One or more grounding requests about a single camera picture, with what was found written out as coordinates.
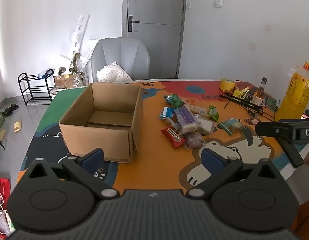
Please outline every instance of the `gray floor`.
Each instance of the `gray floor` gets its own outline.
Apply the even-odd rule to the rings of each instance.
[[[2,110],[9,107],[11,103],[18,104],[19,109],[6,118],[5,123],[0,129],[6,130],[2,142],[6,149],[4,150],[0,147],[0,178],[10,179],[11,189],[13,189],[32,137],[48,106],[25,106],[23,101],[14,100],[4,106]],[[14,132],[13,124],[19,120],[22,122],[21,130]]]

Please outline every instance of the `light switch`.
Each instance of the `light switch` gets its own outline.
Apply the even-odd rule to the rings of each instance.
[[[215,0],[213,3],[214,7],[222,7],[222,0]]]

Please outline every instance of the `door handle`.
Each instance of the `door handle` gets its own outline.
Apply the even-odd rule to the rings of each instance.
[[[132,24],[133,23],[140,23],[139,21],[133,21],[132,15],[128,16],[128,32],[132,32]]]

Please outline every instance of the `door frame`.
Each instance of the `door frame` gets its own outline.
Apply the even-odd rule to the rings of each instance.
[[[183,7],[182,8],[183,9],[182,9],[182,19],[181,19],[179,51],[178,51],[178,58],[177,58],[176,78],[178,78],[178,75],[179,75],[179,67],[180,67],[180,59],[181,59],[181,49],[182,49],[182,38],[183,38],[183,29],[184,29],[184,25],[185,25],[185,16],[186,16],[186,0],[183,0]],[[127,27],[128,27],[128,0],[122,0],[121,37],[127,37]]]

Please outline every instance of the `black shoe rack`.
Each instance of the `black shoe rack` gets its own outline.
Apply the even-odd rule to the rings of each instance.
[[[52,97],[50,95],[51,90],[55,87],[55,85],[48,85],[47,79],[53,75],[54,70],[49,69],[46,71],[44,75],[44,79],[37,78],[37,75],[28,75],[27,73],[21,73],[18,76],[18,82],[20,91],[23,97],[23,101],[25,105],[49,105],[52,102]],[[44,80],[46,82],[45,85],[41,86],[32,86],[30,83],[33,81]],[[21,82],[26,82],[25,86],[28,85],[26,89],[22,89]],[[24,96],[30,95],[31,98],[28,100]]]

